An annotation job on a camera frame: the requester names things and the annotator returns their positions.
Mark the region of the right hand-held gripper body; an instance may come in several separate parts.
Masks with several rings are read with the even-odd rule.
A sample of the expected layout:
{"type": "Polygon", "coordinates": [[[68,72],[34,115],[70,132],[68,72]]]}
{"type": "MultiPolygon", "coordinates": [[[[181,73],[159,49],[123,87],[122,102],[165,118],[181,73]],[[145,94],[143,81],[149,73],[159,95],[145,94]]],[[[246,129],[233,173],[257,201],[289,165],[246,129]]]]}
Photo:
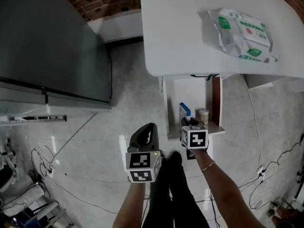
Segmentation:
{"type": "Polygon", "coordinates": [[[180,133],[180,142],[186,148],[186,156],[194,156],[194,149],[208,149],[209,133],[204,126],[182,126],[180,133]]]}

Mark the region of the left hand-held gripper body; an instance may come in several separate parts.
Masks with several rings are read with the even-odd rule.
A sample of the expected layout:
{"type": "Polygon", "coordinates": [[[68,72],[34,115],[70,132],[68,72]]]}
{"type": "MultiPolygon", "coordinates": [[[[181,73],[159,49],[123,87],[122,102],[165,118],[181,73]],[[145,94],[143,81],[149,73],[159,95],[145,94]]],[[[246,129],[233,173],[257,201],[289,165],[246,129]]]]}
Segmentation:
{"type": "Polygon", "coordinates": [[[159,140],[152,144],[141,146],[138,151],[125,154],[125,167],[131,183],[155,182],[162,165],[162,152],[159,149],[159,140]]]}

